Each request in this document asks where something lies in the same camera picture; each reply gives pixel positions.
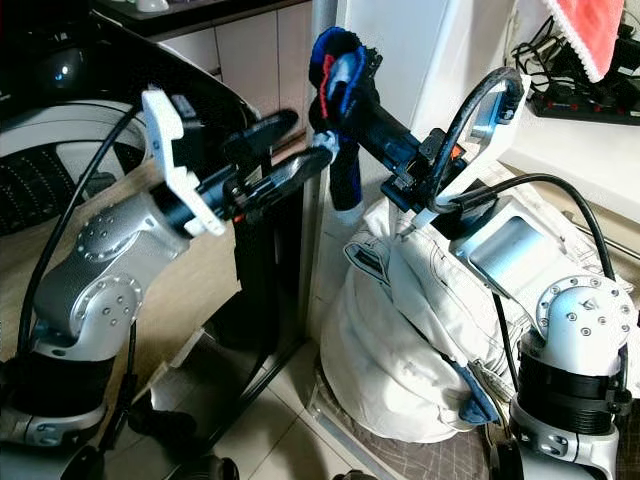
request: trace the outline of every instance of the cabinet door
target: cabinet door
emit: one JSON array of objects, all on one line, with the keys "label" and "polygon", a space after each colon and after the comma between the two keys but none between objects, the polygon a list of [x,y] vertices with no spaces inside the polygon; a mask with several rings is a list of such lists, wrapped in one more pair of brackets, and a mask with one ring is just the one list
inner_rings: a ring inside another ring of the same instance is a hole
[{"label": "cabinet door", "polygon": [[216,72],[220,67],[213,28],[169,38],[160,44],[175,50],[206,72]]},{"label": "cabinet door", "polygon": [[278,10],[280,108],[295,110],[300,119],[294,129],[307,124],[311,56],[311,2]]},{"label": "cabinet door", "polygon": [[224,83],[262,115],[278,110],[276,12],[216,27]]}]

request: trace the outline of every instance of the black cable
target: black cable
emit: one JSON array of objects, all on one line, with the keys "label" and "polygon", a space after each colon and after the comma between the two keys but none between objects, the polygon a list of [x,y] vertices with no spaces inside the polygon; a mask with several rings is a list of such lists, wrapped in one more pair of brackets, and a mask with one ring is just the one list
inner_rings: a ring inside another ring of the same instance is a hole
[{"label": "black cable", "polygon": [[511,373],[511,380],[513,381],[513,388],[518,391],[518,372],[516,371],[516,364],[513,362],[513,352],[511,351],[511,341],[509,339],[509,329],[507,328],[507,318],[504,316],[504,309],[502,308],[502,301],[500,296],[492,292],[493,303],[496,305],[496,312],[498,313],[498,323],[500,324],[500,333],[502,334],[502,343],[504,344],[504,353],[507,356],[507,365],[509,365],[509,373]]},{"label": "black cable", "polygon": [[66,210],[60,217],[58,218],[58,222],[54,227],[47,243],[40,254],[40,258],[38,259],[38,263],[36,263],[35,268],[33,269],[33,273],[31,274],[31,278],[29,279],[29,284],[27,285],[27,291],[24,295],[24,301],[22,303],[22,310],[20,312],[20,325],[18,327],[18,355],[23,355],[27,353],[29,349],[29,336],[31,334],[31,316],[33,311],[33,300],[35,298],[36,290],[38,285],[40,284],[40,280],[42,280],[42,276],[44,275],[45,270],[47,269],[47,265],[51,260],[53,252],[62,237],[62,233],[64,232],[67,223],[73,214],[78,202],[80,201],[82,192],[84,191],[87,183],[95,173],[96,169],[102,162],[102,159],[106,155],[107,151],[111,147],[111,145],[116,141],[120,133],[125,129],[127,124],[131,121],[133,117],[135,117],[136,113],[138,113],[140,107],[139,105],[132,106],[121,118],[118,120],[118,123],[115,124],[111,132],[107,135],[107,137],[98,148],[98,151],[95,153],[89,165],[82,173],[82,176],[78,180],[78,185],[76,186],[75,191],[69,200],[69,204],[67,205]]},{"label": "black cable", "polygon": [[442,182],[442,177],[451,158],[451,152],[458,142],[458,138],[464,130],[465,125],[482,99],[492,88],[503,81],[507,83],[507,91],[505,92],[506,100],[502,105],[502,111],[499,112],[499,115],[503,116],[506,112],[510,111],[511,116],[513,116],[522,95],[524,95],[524,88],[522,87],[520,75],[514,69],[500,67],[487,75],[472,90],[451,122],[449,130],[445,134],[442,145],[434,159],[433,169],[422,187],[424,188],[423,193],[426,197],[426,207],[432,212],[450,213],[456,210],[453,204],[438,205],[436,203],[436,196],[440,191],[440,183]]},{"label": "black cable", "polygon": [[620,391],[623,392],[627,389],[627,377],[629,375],[629,348],[626,343],[618,353],[620,354]]},{"label": "black cable", "polygon": [[98,444],[98,451],[105,453],[107,450],[115,448],[115,444],[120,437],[120,433],[124,428],[124,425],[129,418],[129,412],[131,410],[131,404],[136,391],[136,383],[138,380],[137,375],[133,373],[134,357],[136,351],[136,322],[129,327],[129,349],[127,352],[127,370],[120,382],[120,389],[118,390],[118,398],[116,406],[111,415],[111,419],[104,429],[100,443]]},{"label": "black cable", "polygon": [[[542,44],[544,44],[544,43],[549,39],[549,37],[551,37],[551,31],[553,30],[554,25],[555,25],[555,20],[554,20],[553,16],[551,16],[551,15],[550,15],[550,16],[549,16],[549,17],[544,21],[544,23],[540,26],[540,28],[538,29],[538,31],[533,35],[533,37],[531,38],[531,40],[530,40],[529,42],[523,42],[523,43],[521,43],[521,44],[519,44],[519,45],[516,45],[516,47],[515,47],[513,50],[511,50],[511,52],[513,53],[513,51],[514,51],[514,50],[521,50],[521,49],[523,48],[523,46],[524,46],[524,44],[525,44],[525,43],[527,43],[527,44],[528,44],[528,45],[530,45],[530,46],[532,45],[532,46],[533,46],[533,48],[540,48],[540,46],[541,46]],[[540,40],[538,40],[538,42],[536,42],[536,39],[540,36],[540,34],[542,34],[542,31],[543,31],[545,28],[547,29],[547,33],[545,33],[545,34],[540,38]]]},{"label": "black cable", "polygon": [[510,188],[530,182],[551,183],[557,187],[560,187],[573,199],[573,201],[580,209],[580,213],[582,213],[582,216],[587,222],[589,229],[591,230],[591,234],[593,235],[593,240],[600,257],[600,262],[602,263],[602,272],[604,276],[615,281],[616,278],[613,271],[613,266],[611,264],[611,258],[609,257],[609,251],[607,250],[607,245],[604,241],[604,235],[602,234],[602,230],[600,230],[600,225],[598,225],[598,220],[593,214],[593,211],[591,210],[591,207],[589,206],[587,201],[582,195],[580,195],[580,192],[578,192],[578,190],[573,185],[560,177],[556,177],[554,175],[549,175],[546,173],[530,173],[527,175],[521,175],[516,178],[505,180],[504,182],[501,182],[492,187],[483,187],[469,193],[462,194],[454,198],[452,202],[458,204],[463,210],[467,210],[469,208],[473,208],[483,203],[495,200],[500,192],[504,192],[505,190],[508,190]]},{"label": "black cable", "polygon": [[133,374],[133,362],[136,354],[136,322],[129,327],[129,351],[127,352],[127,374]]}]

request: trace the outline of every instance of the white fabric sack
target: white fabric sack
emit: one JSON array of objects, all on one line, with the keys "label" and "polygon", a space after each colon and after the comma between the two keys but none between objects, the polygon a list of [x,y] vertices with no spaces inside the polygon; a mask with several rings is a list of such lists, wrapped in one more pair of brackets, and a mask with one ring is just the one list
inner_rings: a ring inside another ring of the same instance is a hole
[{"label": "white fabric sack", "polygon": [[[495,164],[481,179],[495,184],[511,176]],[[570,258],[601,271],[591,242],[532,187],[508,193],[558,232]],[[448,240],[430,225],[416,229],[412,216],[384,199],[346,245],[354,266],[325,320],[321,360],[342,408],[362,426],[382,437],[430,443],[472,428],[458,418],[468,386],[440,353],[461,366],[473,362],[476,375],[486,371],[482,383],[495,387],[494,399],[513,389],[490,291],[448,252]],[[359,260],[363,252],[367,262]],[[503,304],[515,354],[530,321],[515,302]],[[639,329],[632,329],[629,388],[636,397],[638,338]]]}]

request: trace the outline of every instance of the blue cloth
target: blue cloth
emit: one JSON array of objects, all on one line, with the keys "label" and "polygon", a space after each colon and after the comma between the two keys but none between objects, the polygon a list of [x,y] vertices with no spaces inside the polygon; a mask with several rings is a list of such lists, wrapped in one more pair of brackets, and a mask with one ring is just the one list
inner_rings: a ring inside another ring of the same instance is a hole
[{"label": "blue cloth", "polygon": [[459,363],[452,361],[446,355],[442,355],[442,358],[463,378],[471,390],[471,397],[460,408],[458,416],[471,425],[485,425],[489,422],[497,422],[500,419],[498,411],[478,384],[471,370],[467,367],[461,367]]},{"label": "blue cloth", "polygon": [[320,34],[316,43],[313,44],[313,50],[311,50],[311,63],[320,65],[324,62],[324,54],[326,51],[326,45],[333,35],[337,33],[344,33],[345,29],[340,27],[331,27]]}]

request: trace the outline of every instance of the woven mat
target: woven mat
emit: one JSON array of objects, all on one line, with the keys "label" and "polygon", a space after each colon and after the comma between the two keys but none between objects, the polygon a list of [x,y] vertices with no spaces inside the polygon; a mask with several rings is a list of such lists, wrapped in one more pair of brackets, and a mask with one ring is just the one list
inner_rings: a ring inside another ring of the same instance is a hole
[{"label": "woven mat", "polygon": [[[315,364],[318,392],[331,413],[374,456],[407,480],[488,480],[488,448],[481,429],[459,433],[439,443],[407,443],[374,435],[353,420],[338,404],[318,356]],[[640,402],[621,427],[617,480],[640,480]]]}]

